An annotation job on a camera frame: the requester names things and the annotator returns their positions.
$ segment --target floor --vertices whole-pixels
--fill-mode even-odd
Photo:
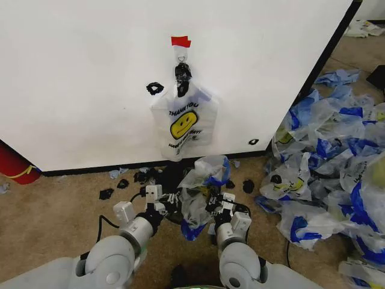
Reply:
[[[385,64],[384,47],[385,36],[344,37],[324,71],[360,68],[360,79],[353,84],[354,93],[369,93],[377,102],[383,102],[382,93],[365,79],[377,65]],[[329,88],[318,88],[323,95],[330,92]],[[251,208],[253,223],[248,243],[269,262],[286,264],[286,240],[276,229],[280,217],[264,213],[253,203],[264,177],[266,158],[240,161],[240,168],[232,167],[235,188],[229,192]],[[129,187],[115,189],[109,200],[99,200],[99,191],[116,187],[119,180],[110,179],[108,173],[41,177],[24,186],[11,182],[10,191],[0,196],[0,282],[61,256],[75,257],[90,250],[96,240],[98,215],[114,220],[112,206],[138,192],[140,185],[134,183],[134,173],[130,170],[122,175],[130,182]],[[245,179],[256,184],[252,194],[242,191]],[[5,181],[8,180],[0,176],[0,184]],[[136,199],[134,206],[137,212],[143,210],[144,200]],[[115,233],[115,229],[103,226],[103,236]],[[347,247],[343,237],[334,235],[319,241],[313,252],[291,245],[289,259],[295,271],[324,288],[346,288],[337,268],[348,256]],[[171,270],[178,264],[185,266],[192,284],[220,285],[217,248],[211,245],[207,229],[196,241],[186,241],[180,227],[163,221],[148,245],[147,259],[132,288],[167,288]]]

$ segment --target yellow smiley face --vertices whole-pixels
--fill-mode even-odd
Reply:
[[[189,111],[180,116],[170,127],[171,135],[176,140],[185,135],[197,123],[198,116],[194,111]]]

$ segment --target white panel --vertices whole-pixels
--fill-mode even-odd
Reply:
[[[263,150],[350,3],[2,0],[0,138],[42,170],[161,160],[146,85],[172,84],[170,36],[188,35],[220,100],[190,156]]]

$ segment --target pile of plastic bags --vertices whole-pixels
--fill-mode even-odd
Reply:
[[[274,135],[256,203],[280,213],[280,232],[312,249],[343,233],[363,260],[385,266],[385,103],[339,85],[292,107]]]

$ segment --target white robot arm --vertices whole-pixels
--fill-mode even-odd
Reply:
[[[229,289],[321,288],[290,268],[271,264],[257,256],[245,242],[250,216],[240,212],[230,216],[234,198],[224,193],[223,202],[230,202],[230,205],[223,206],[215,217],[222,284]]]
[[[88,254],[60,258],[0,284],[0,289],[121,289],[128,288],[146,257],[146,244],[166,214],[160,203],[162,187],[146,187],[146,211],[135,216],[130,202],[120,202],[114,212],[120,234],[102,239]],[[250,216],[232,212],[235,196],[223,193],[215,212],[215,232],[220,255],[220,278],[230,289],[319,289],[305,277],[280,264],[259,258],[246,245]]]

